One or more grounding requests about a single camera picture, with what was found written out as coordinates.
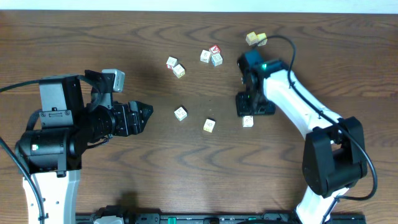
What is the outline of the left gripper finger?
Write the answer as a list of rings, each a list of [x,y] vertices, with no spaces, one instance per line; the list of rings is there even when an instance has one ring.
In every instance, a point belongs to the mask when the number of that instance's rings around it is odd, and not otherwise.
[[[152,105],[140,101],[130,101],[129,109],[131,113],[140,120],[148,120],[154,112]]]
[[[140,134],[144,131],[149,118],[150,118],[150,115],[145,115],[145,116],[139,115],[137,117],[137,123],[136,123],[136,130],[137,130],[136,133],[137,134]]]

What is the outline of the yellow sided white block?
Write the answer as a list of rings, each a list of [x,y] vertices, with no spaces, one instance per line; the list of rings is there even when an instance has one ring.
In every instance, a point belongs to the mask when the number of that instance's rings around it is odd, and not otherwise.
[[[209,133],[213,132],[213,129],[215,127],[216,122],[212,119],[206,119],[204,125],[203,125],[203,130],[207,131]]]

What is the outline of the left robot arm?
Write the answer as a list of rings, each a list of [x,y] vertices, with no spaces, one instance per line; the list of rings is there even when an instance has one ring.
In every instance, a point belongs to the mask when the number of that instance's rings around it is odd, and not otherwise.
[[[30,117],[15,147],[27,171],[29,223],[75,223],[83,153],[113,136],[143,132],[154,109],[140,101],[114,101],[123,83],[119,70],[39,80],[42,108]]]

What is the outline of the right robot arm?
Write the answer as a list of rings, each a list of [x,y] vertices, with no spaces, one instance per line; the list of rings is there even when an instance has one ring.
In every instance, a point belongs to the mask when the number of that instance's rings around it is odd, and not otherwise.
[[[238,116],[273,115],[277,108],[305,140],[302,172],[308,185],[290,220],[324,223],[343,196],[368,173],[362,124],[319,102],[281,60],[264,61],[257,50],[237,60],[246,91],[236,95]]]

